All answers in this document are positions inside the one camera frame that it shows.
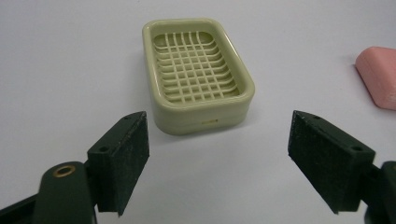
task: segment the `mounting hole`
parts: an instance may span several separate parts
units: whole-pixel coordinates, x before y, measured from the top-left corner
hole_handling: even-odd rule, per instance
[[[99,151],[100,152],[107,152],[108,151],[108,147],[99,147]]]
[[[352,149],[354,151],[363,151],[363,148],[361,148],[361,147],[352,147]]]
[[[61,166],[53,172],[53,176],[55,177],[64,177],[67,175],[71,175],[76,171],[76,166],[73,165],[65,165]]]

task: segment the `soap dish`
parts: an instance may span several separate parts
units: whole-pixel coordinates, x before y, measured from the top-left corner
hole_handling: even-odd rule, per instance
[[[152,21],[143,41],[154,120],[163,132],[194,133],[245,119],[254,83],[218,22]]]

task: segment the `gray background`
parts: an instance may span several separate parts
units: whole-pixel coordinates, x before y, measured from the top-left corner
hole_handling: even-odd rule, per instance
[[[219,21],[250,72],[247,119],[171,136],[154,124],[141,29],[157,19]],[[294,109],[319,115],[396,160],[396,111],[376,107],[354,62],[396,49],[396,2],[1,1],[0,207],[146,110],[151,157],[124,216],[99,223],[363,223],[336,216],[288,157]]]

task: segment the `pink soap bar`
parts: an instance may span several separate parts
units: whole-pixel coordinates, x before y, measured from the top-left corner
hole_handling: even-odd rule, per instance
[[[356,59],[356,68],[375,104],[396,110],[396,49],[365,49]]]

